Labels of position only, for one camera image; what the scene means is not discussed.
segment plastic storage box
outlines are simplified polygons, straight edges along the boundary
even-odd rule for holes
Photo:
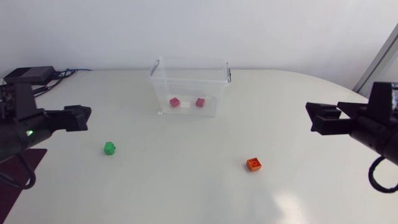
[[[231,73],[228,62],[220,58],[162,56],[149,79],[163,113],[216,116]]]

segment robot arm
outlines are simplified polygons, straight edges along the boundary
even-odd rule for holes
[[[374,169],[384,159],[398,166],[398,83],[375,82],[368,104],[338,102],[336,106],[307,103],[305,107],[312,121],[311,131],[321,135],[349,134],[380,154],[369,169],[369,181],[383,193],[398,190],[398,185],[385,189],[373,178]],[[341,111],[349,118],[340,119]]]
[[[27,185],[3,173],[0,181],[18,189],[31,188],[35,175],[21,153],[48,139],[56,130],[87,130],[90,114],[91,108],[80,105],[66,106],[60,111],[37,109],[30,84],[0,86],[0,162],[17,156],[30,176]]]

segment green block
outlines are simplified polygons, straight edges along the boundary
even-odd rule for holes
[[[115,149],[116,149],[116,146],[113,144],[113,142],[105,143],[105,147],[104,147],[105,154],[113,155]]]

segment pink cube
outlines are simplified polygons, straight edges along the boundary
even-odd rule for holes
[[[172,99],[170,100],[170,104],[171,104],[173,107],[176,107],[176,106],[178,106],[178,105],[180,104],[180,100],[177,99],[177,98],[172,98]]]
[[[205,105],[205,99],[198,98],[197,99],[197,106],[203,107]]]

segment table surface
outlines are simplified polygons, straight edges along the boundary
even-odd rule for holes
[[[89,130],[37,145],[49,150],[37,183],[6,223],[398,223],[398,194],[368,183],[377,154],[310,132],[306,102],[362,96],[299,73],[233,70],[217,117],[158,114],[147,72],[78,72],[37,99],[90,106]],[[262,169],[249,172],[253,157]],[[398,180],[388,161],[375,175]]]

